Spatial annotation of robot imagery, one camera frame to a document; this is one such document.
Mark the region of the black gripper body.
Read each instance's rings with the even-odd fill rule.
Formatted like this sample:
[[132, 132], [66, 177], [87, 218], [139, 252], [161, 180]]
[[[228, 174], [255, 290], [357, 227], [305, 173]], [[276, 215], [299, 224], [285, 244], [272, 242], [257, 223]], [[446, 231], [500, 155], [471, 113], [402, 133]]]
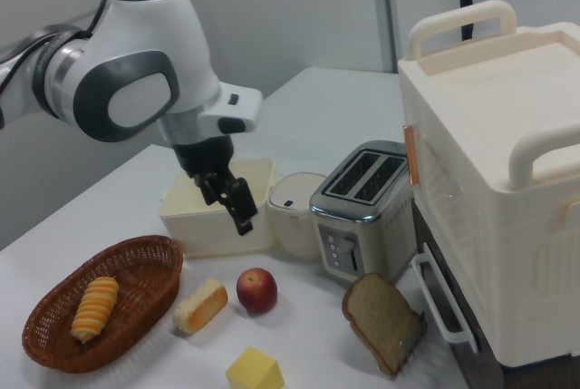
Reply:
[[227, 202], [223, 206], [230, 217], [254, 217], [256, 204], [247, 181], [236, 177], [229, 168], [234, 145], [228, 135], [209, 138], [192, 144], [174, 144], [181, 168], [195, 181], [201, 191], [201, 181], [221, 178], [226, 185]]

